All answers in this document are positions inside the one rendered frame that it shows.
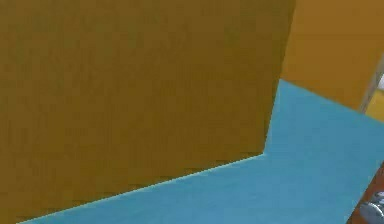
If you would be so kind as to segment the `grey door frame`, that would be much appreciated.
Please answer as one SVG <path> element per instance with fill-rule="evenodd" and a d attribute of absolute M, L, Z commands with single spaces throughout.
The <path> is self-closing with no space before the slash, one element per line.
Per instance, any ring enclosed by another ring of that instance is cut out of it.
<path fill-rule="evenodd" d="M 369 82 L 369 85 L 365 91 L 365 94 L 362 99 L 362 103 L 359 107 L 360 113 L 365 113 L 368 105 L 374 95 L 374 92 L 376 91 L 377 87 L 380 85 L 380 80 L 382 79 L 382 76 L 384 75 L 384 53 L 382 54 L 378 65 L 376 66 L 375 72 L 373 73 L 373 76 L 371 78 L 371 81 Z"/>

